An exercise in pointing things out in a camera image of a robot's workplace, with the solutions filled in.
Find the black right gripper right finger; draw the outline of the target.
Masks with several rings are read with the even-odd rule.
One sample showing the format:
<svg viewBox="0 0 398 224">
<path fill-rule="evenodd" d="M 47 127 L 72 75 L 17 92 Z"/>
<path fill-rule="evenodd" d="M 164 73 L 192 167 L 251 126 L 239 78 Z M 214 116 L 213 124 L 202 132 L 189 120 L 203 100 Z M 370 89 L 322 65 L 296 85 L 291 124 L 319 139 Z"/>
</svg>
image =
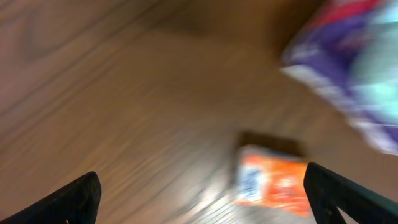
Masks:
<svg viewBox="0 0 398 224">
<path fill-rule="evenodd" d="M 304 189 L 317 223 L 397 223 L 397 203 L 317 163 L 310 162 Z"/>
</svg>

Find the orange Kleenex tissue pack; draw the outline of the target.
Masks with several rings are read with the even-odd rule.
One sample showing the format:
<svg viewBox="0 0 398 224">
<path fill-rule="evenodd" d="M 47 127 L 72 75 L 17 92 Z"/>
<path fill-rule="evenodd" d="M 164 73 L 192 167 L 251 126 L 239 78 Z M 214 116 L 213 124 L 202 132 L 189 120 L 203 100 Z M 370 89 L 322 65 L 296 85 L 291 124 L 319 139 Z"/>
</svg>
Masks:
<svg viewBox="0 0 398 224">
<path fill-rule="evenodd" d="M 234 201 L 310 215 L 304 189 L 308 163 L 296 156 L 249 144 L 239 148 Z"/>
</svg>

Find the purple red liner pack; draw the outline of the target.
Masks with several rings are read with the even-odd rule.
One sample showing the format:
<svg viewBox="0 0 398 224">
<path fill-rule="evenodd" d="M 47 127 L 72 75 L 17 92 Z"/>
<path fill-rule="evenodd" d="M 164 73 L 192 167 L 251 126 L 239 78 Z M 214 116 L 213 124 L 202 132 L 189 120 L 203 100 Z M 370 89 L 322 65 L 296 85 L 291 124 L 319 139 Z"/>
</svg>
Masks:
<svg viewBox="0 0 398 224">
<path fill-rule="evenodd" d="M 327 1 L 294 37 L 282 55 L 282 71 L 304 83 L 341 111 L 373 148 L 397 154 L 397 128 L 360 107 L 350 66 L 364 47 L 361 34 L 380 0 Z"/>
</svg>

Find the green Zappy wipes pack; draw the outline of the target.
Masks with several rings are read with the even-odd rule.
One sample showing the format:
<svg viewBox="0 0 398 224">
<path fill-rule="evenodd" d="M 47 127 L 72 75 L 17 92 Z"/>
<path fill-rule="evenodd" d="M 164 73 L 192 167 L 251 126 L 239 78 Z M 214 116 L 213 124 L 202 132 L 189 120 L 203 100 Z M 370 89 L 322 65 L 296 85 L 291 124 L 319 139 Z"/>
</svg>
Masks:
<svg viewBox="0 0 398 224">
<path fill-rule="evenodd" d="M 368 43 L 356 58 L 353 91 L 386 126 L 397 126 L 397 1 L 383 1 L 371 17 Z"/>
</svg>

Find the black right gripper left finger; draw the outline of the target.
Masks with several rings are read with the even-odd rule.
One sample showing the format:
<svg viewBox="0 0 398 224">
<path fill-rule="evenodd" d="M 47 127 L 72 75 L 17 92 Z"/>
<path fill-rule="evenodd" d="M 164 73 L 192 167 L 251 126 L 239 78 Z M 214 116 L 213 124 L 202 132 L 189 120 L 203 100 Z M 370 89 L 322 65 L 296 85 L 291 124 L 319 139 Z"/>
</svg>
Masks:
<svg viewBox="0 0 398 224">
<path fill-rule="evenodd" d="M 90 171 L 1 224 L 95 224 L 101 195 L 99 177 Z"/>
</svg>

